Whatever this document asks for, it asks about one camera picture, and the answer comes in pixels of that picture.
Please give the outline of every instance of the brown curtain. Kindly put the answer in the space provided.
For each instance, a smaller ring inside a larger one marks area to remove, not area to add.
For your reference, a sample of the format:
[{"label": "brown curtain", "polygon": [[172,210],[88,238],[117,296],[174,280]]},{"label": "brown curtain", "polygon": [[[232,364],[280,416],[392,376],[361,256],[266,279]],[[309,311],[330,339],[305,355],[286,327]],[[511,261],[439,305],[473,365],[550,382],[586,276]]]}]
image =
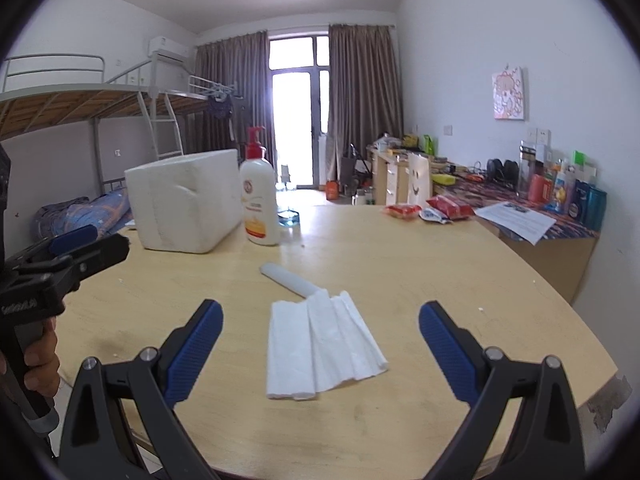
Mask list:
[{"label": "brown curtain", "polygon": [[402,103],[396,55],[388,27],[332,25],[327,176],[340,175],[340,159],[353,145],[367,146],[388,132],[402,136]]},{"label": "brown curtain", "polygon": [[234,101],[232,140],[229,120],[216,119],[208,112],[187,120],[185,145],[188,153],[240,148],[247,141],[249,126],[264,126],[261,142],[266,158],[275,163],[273,106],[269,70],[270,42],[266,31],[198,47],[196,75],[224,85],[238,87],[242,100]]}]

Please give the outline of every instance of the human hand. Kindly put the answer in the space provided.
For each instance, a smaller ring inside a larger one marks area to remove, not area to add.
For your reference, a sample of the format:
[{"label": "human hand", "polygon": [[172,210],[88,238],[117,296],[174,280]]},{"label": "human hand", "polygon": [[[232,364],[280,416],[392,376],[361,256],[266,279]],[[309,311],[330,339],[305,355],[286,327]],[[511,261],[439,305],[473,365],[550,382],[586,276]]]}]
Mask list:
[{"label": "human hand", "polygon": [[[24,353],[24,363],[32,369],[24,376],[27,389],[38,392],[44,397],[53,397],[60,386],[60,360],[56,355],[56,318],[51,317],[44,322],[42,338],[29,346]],[[0,374],[6,373],[6,361],[0,353]]]}]

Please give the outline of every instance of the headphones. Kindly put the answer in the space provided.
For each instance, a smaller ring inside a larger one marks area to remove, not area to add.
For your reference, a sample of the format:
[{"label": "headphones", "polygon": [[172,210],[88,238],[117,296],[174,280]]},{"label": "headphones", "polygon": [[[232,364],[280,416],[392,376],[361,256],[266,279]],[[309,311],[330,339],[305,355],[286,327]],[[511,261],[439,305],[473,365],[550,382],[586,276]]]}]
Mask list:
[{"label": "headphones", "polygon": [[516,187],[518,185],[518,176],[520,167],[517,162],[505,160],[504,164],[499,158],[492,158],[486,164],[486,180],[487,182],[495,182],[496,184],[504,184],[505,186]]}]

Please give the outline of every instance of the air conditioner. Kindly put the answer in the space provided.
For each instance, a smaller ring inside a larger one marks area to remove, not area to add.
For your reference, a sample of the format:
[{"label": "air conditioner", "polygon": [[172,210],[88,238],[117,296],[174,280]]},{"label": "air conditioner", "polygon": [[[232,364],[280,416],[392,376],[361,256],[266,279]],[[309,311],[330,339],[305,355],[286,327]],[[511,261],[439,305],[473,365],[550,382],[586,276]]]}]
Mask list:
[{"label": "air conditioner", "polygon": [[185,62],[191,57],[191,51],[191,47],[181,45],[163,36],[158,36],[149,41],[149,57],[157,52],[162,56]]}]

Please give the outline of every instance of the metal bolt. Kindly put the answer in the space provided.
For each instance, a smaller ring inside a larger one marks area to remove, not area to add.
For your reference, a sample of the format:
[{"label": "metal bolt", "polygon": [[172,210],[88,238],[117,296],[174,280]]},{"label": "metal bolt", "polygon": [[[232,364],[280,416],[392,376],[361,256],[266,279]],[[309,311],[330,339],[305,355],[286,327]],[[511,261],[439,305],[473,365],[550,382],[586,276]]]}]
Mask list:
[{"label": "metal bolt", "polygon": [[157,355],[158,350],[149,346],[140,352],[140,359],[148,363],[149,361],[153,361]]},{"label": "metal bolt", "polygon": [[549,368],[559,368],[562,366],[562,363],[555,355],[550,355],[546,358],[546,365],[549,366]]},{"label": "metal bolt", "polygon": [[98,359],[96,359],[95,357],[88,357],[84,360],[84,362],[82,362],[82,368],[84,368],[85,370],[93,370],[95,368],[95,365],[97,364]]},{"label": "metal bolt", "polygon": [[504,357],[504,352],[496,346],[489,346],[489,348],[484,351],[484,354],[491,359],[491,361],[499,361]]}]

